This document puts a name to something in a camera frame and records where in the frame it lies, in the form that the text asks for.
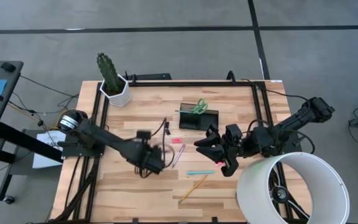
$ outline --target blue marker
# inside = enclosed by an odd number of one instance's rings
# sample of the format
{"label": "blue marker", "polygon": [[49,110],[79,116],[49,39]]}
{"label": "blue marker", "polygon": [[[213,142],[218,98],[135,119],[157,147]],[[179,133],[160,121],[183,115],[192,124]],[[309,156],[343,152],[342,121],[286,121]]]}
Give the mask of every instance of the blue marker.
{"label": "blue marker", "polygon": [[214,174],[215,171],[207,170],[207,171],[188,171],[186,172],[187,175],[197,175],[197,174]]}

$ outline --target gray carpet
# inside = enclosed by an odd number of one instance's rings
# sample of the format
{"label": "gray carpet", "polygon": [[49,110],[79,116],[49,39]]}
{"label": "gray carpet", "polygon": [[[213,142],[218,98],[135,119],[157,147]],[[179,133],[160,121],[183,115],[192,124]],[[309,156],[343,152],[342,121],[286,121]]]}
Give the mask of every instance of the gray carpet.
{"label": "gray carpet", "polygon": [[[255,1],[261,26],[358,25],[358,1]],[[0,29],[73,29],[155,26],[250,26],[243,0],[0,0]],[[358,223],[358,145],[347,121],[358,107],[358,30],[263,31],[271,79],[283,80],[288,94],[321,96],[336,112],[325,124],[302,129],[316,155],[344,179],[351,197],[349,222]],[[171,73],[174,79],[261,79],[252,31],[145,32],[120,34],[0,34],[0,60],[21,60],[22,74],[77,94],[83,80],[100,80],[96,54],[111,56],[119,73]],[[15,92],[27,107],[56,111],[66,97],[20,79]],[[292,112],[302,101],[288,99]],[[53,124],[58,114],[43,116]],[[36,129],[8,108],[2,120],[17,129]],[[352,129],[358,139],[358,128]],[[310,150],[307,142],[305,151]],[[4,172],[0,172],[0,183]],[[37,176],[15,176],[0,202],[0,223],[42,222],[52,206],[59,167]]]}

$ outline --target potted cactus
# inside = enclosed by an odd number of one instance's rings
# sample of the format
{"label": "potted cactus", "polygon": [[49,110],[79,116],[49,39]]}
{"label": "potted cactus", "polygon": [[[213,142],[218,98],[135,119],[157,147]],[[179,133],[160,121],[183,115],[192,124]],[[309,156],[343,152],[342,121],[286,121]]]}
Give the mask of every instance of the potted cactus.
{"label": "potted cactus", "polygon": [[114,106],[125,106],[130,100],[128,82],[117,74],[111,59],[104,53],[98,53],[98,66],[103,75],[100,91],[105,94]]}

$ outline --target cactus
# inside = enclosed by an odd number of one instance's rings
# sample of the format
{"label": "cactus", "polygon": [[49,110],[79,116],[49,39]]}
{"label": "cactus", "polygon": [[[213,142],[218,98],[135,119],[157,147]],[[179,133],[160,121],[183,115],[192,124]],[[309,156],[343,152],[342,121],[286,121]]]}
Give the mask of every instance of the cactus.
{"label": "cactus", "polygon": [[116,68],[111,59],[104,53],[98,53],[97,61],[104,78],[106,92],[122,91],[122,81],[117,76]]}

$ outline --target green scissors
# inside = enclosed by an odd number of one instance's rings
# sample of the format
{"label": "green scissors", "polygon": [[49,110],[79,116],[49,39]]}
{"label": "green scissors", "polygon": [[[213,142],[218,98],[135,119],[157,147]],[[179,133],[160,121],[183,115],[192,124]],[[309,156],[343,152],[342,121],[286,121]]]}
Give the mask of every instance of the green scissors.
{"label": "green scissors", "polygon": [[193,111],[180,111],[176,110],[179,113],[191,113],[191,114],[202,114],[208,109],[208,104],[203,98],[200,98],[197,102],[197,105],[194,107]]}

